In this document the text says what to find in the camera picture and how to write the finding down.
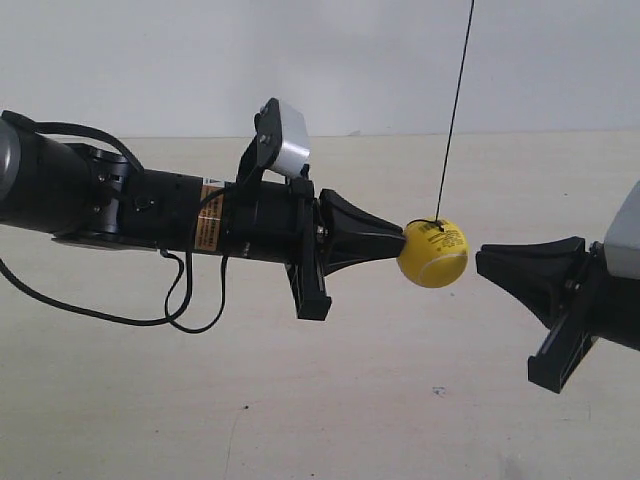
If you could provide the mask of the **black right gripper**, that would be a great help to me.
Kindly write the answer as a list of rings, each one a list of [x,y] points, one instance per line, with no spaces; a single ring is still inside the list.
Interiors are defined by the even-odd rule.
[[[481,277],[550,329],[527,360],[527,380],[534,385],[561,393],[600,339],[639,349],[639,281],[608,271],[603,244],[593,243],[586,260],[585,240],[578,236],[536,244],[484,244],[475,262]]]

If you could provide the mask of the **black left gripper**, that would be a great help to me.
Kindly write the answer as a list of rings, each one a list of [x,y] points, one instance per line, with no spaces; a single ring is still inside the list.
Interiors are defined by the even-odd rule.
[[[324,274],[395,259],[403,250],[402,227],[323,189],[320,261],[316,200],[307,180],[238,186],[149,170],[128,180],[124,192],[122,234],[130,244],[282,264],[303,320],[323,321],[328,315],[332,299]]]

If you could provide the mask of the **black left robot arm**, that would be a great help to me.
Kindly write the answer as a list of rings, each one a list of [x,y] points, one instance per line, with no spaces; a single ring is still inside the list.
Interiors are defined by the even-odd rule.
[[[395,258],[400,226],[369,214],[309,176],[303,118],[271,99],[234,181],[145,168],[118,139],[83,125],[1,115],[1,221],[61,244],[156,251],[191,288],[193,258],[218,255],[285,267],[296,314],[322,321],[326,277]]]

